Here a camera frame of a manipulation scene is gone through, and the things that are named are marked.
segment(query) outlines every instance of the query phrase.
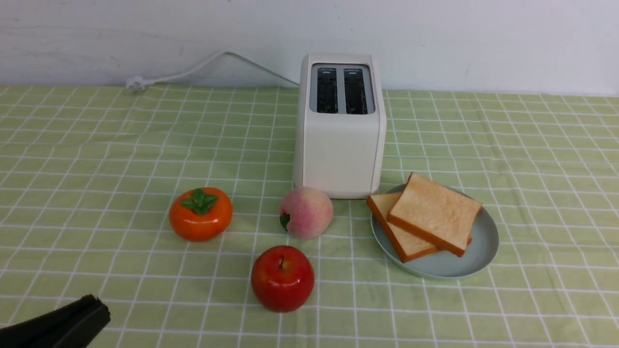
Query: toast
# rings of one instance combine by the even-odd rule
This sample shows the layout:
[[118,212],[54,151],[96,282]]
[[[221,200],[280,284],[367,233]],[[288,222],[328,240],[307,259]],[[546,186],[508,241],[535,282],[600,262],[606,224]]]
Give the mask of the toast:
[[482,203],[411,173],[386,221],[462,257]]
[[[409,233],[401,228],[387,222],[387,212],[396,203],[402,193],[386,193],[373,194],[368,196],[366,203],[376,218],[378,223],[383,228],[385,235],[395,249],[398,258],[402,263],[407,263],[422,256],[434,254],[441,251],[436,245]],[[469,234],[468,243],[471,243],[472,238]]]

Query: plate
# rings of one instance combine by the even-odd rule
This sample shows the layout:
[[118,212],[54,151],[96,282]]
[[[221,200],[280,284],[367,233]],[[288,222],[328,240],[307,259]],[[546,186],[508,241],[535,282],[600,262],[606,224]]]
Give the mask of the plate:
[[[405,187],[406,184],[402,184],[390,189],[386,193],[402,192]],[[448,188],[471,198],[454,188]],[[374,215],[371,217],[371,224],[374,237],[376,237],[376,241],[378,241],[378,244],[387,254],[387,257],[403,270],[422,278],[458,279],[471,276],[486,268],[495,258],[499,249],[499,233],[496,229],[495,221],[483,207],[473,223],[471,231],[473,240],[461,258],[446,250],[441,250],[435,254],[403,263],[398,258],[389,238],[385,235],[383,228]]]

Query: white cable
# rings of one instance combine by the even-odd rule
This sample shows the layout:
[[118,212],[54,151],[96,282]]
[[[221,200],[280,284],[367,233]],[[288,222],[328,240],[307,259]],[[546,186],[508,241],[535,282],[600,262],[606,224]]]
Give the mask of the white cable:
[[257,67],[259,67],[259,68],[261,68],[261,69],[263,69],[263,70],[265,70],[265,71],[267,71],[267,72],[269,72],[269,73],[271,73],[271,74],[281,78],[281,79],[284,79],[284,80],[286,80],[286,81],[288,81],[288,82],[290,82],[292,84],[299,85],[298,82],[292,81],[289,78],[287,78],[285,76],[282,76],[282,75],[280,75],[280,74],[278,74],[278,73],[276,73],[276,72],[274,72],[274,71],[272,71],[272,70],[270,70],[270,69],[268,69],[268,68],[266,68],[264,66],[261,66],[260,64],[254,62],[252,60],[249,60],[248,58],[245,58],[245,57],[243,57],[242,55],[240,55],[238,53],[235,53],[235,52],[232,52],[232,51],[218,51],[218,52],[215,52],[214,54],[210,55],[209,57],[205,58],[204,60],[202,60],[202,62],[200,62],[199,64],[197,64],[193,68],[191,68],[191,69],[189,69],[189,70],[187,70],[185,72],[181,72],[180,74],[176,74],[176,75],[172,75],[172,76],[166,76],[166,77],[159,77],[158,79],[151,79],[151,80],[145,80],[144,78],[142,78],[142,76],[131,77],[131,78],[127,79],[126,88],[128,90],[132,91],[132,92],[142,92],[142,91],[145,91],[148,88],[148,86],[154,85],[157,82],[165,82],[165,81],[169,81],[169,80],[180,79],[181,77],[185,77],[185,76],[193,74],[198,69],[200,69],[200,68],[204,67],[206,64],[209,64],[210,62],[212,62],[215,58],[217,58],[217,57],[219,57],[221,55],[224,55],[224,54],[230,54],[232,56],[239,57],[242,60],[247,61],[247,62],[249,62],[249,63],[251,63],[251,64],[253,64],[253,65],[255,65],[255,66],[257,66]]

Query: pink peach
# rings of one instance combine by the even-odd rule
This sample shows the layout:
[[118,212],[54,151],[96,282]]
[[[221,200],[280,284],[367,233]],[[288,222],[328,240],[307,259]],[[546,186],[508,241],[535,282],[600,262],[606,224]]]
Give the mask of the pink peach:
[[333,218],[331,199],[319,189],[297,187],[282,200],[279,219],[286,231],[302,239],[323,233]]

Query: white toaster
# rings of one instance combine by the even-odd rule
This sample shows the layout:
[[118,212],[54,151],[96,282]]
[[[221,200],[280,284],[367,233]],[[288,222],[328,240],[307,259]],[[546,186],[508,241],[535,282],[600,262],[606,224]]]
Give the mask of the white toaster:
[[378,190],[387,118],[368,54],[308,54],[301,65],[293,179],[334,199]]

